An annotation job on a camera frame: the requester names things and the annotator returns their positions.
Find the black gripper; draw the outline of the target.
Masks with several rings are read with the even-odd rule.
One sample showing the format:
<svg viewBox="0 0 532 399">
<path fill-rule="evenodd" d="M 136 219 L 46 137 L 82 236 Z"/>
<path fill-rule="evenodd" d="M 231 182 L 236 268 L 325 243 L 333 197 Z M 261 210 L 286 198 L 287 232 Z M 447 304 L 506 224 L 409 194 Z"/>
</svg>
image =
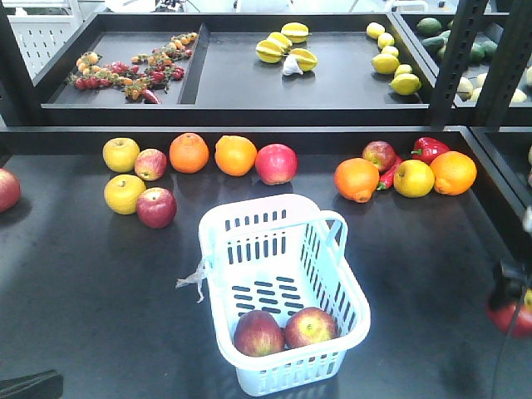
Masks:
<svg viewBox="0 0 532 399">
<path fill-rule="evenodd" d="M 516 305 L 524 292 L 527 275 L 525 267 L 513 259 L 502 259 L 492 269 L 495 286 L 488 299 L 489 310 Z"/>
</svg>

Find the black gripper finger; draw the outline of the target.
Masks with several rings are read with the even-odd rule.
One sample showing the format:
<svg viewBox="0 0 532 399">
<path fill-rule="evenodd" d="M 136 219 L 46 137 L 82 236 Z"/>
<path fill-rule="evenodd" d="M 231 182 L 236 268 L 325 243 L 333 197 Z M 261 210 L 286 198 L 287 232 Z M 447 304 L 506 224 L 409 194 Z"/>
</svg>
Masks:
<svg viewBox="0 0 532 399">
<path fill-rule="evenodd" d="M 1 380 L 1 398 L 62 398 L 63 382 L 56 370 Z"/>
</svg>

